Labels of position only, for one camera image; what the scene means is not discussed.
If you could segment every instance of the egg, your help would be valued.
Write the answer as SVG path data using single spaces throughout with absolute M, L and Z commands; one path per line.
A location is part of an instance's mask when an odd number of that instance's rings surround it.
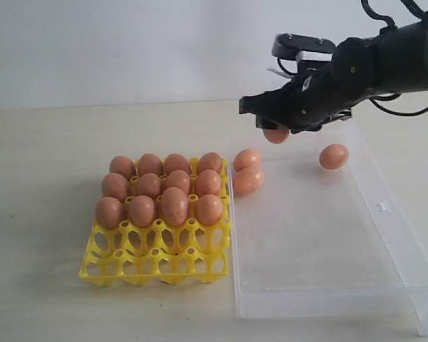
M 145 195 L 154 200 L 162 193 L 162 181 L 155 173 L 146 173 L 137 181 L 135 191 L 137 196 Z
M 138 174 L 143 176 L 147 173 L 163 175 L 163 163 L 161 159 L 153 153 L 145 153 L 138 161 Z
M 173 171 L 171 175 L 169 175 L 168 178 L 166 179 L 166 184 L 165 184 L 166 188 L 178 187 L 179 189 L 184 191 L 186 195 L 190 193 L 190 186 L 191 186 L 190 178 L 188 174 L 182 170 Z
M 128 215 L 134 225 L 139 228 L 149 227 L 157 217 L 156 205 L 148 196 L 137 196 L 128 206 Z
M 95 207 L 97 222 L 105 229 L 115 229 L 126 219 L 126 207 L 113 197 L 103 197 Z
M 257 191 L 265 181 L 265 173 L 260 166 L 246 167 L 233 179 L 233 189 L 238 194 L 250 194 Z
M 323 149 L 319 162 L 324 169 L 336 170 L 342 167 L 349 159 L 349 150 L 341 144 L 333 144 Z
M 188 175 L 192 173 L 192 167 L 188 160 L 183 155 L 174 153 L 169 155 L 165 160 L 165 172 L 167 175 L 171 175 L 174 170 L 182 170 Z
M 223 213 L 223 203 L 219 197 L 207 194 L 195 205 L 195 217 L 205 226 L 212 226 L 219 221 Z
M 263 130 L 265 138 L 273 144 L 280 144 L 287 140 L 290 130 L 284 125 L 278 125 L 277 130 Z
M 215 152 L 206 153 L 200 158 L 197 164 L 197 175 L 204 170 L 214 170 L 218 174 L 222 172 L 223 161 L 222 157 Z
M 125 155 L 118 155 L 109 164 L 109 172 L 123 175 L 127 180 L 136 176 L 135 163 Z
M 123 202 L 131 195 L 131 186 L 123 175 L 108 173 L 101 182 L 101 192 L 104 197 L 114 197 Z
M 219 195 L 222 180 L 219 174 L 214 170 L 204 170 L 197 177 L 195 183 L 195 193 L 202 197 L 206 194 Z
M 188 217 L 188 197 L 178 187 L 169 187 L 160 201 L 162 218 L 172 227 L 184 224 Z
M 262 163 L 262 153 L 259 150 L 248 148 L 238 153 L 233 160 L 233 169 L 236 172 L 250 166 L 259 166 Z

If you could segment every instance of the robotic arm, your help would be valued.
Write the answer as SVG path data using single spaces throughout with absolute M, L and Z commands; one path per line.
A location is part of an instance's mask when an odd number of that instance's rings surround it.
M 256 115 L 256 126 L 277 129 L 284 125 L 295 134 L 318 131 L 326 123 L 352 117 L 351 108 L 364 100 L 386 113 L 397 113 L 378 101 L 390 101 L 428 90 L 428 11 L 413 0 L 400 0 L 419 21 L 397 28 L 389 16 L 374 12 L 361 0 L 366 13 L 387 26 L 374 38 L 348 38 L 338 47 L 327 39 L 280 34 L 272 54 L 291 78 L 281 89 L 240 99 L 240 114 Z M 281 60 L 296 61 L 297 73 L 285 69 Z

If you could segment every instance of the transparent plastic box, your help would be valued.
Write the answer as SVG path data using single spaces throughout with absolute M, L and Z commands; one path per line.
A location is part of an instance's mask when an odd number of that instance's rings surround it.
M 345 144 L 350 160 L 328 171 L 318 157 L 332 143 Z M 414 311 L 419 334 L 428 335 L 428 256 L 353 120 L 282 145 L 232 140 L 230 161 L 249 147 L 263 152 L 266 181 L 254 194 L 234 196 L 237 315 Z

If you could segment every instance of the white wall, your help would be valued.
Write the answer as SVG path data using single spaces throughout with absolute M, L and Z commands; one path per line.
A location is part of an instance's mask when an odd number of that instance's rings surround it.
M 266 71 L 276 33 L 380 27 L 360 0 L 0 0 L 0 109 L 239 98 L 282 85 Z

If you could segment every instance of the yellow egg tray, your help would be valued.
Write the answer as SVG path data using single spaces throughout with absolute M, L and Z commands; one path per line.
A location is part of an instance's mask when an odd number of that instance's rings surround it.
M 129 219 L 116 229 L 104 229 L 93 223 L 79 277 L 98 286 L 109 286 L 123 280 L 144 285 L 152 279 L 177 284 L 186 278 L 211 283 L 228 274 L 225 249 L 230 246 L 230 196 L 228 194 L 227 160 L 220 174 L 220 199 L 224 212 L 219 222 L 203 226 L 195 218 L 198 196 L 194 194 L 198 158 L 190 159 L 193 174 L 189 195 L 189 218 L 181 227 L 169 227 L 159 213 L 150 227 L 138 228 Z M 161 176 L 163 184 L 167 176 Z M 139 177 L 132 177 L 131 184 Z M 133 199 L 126 199 L 126 207 Z M 157 197 L 158 205 L 161 196 Z

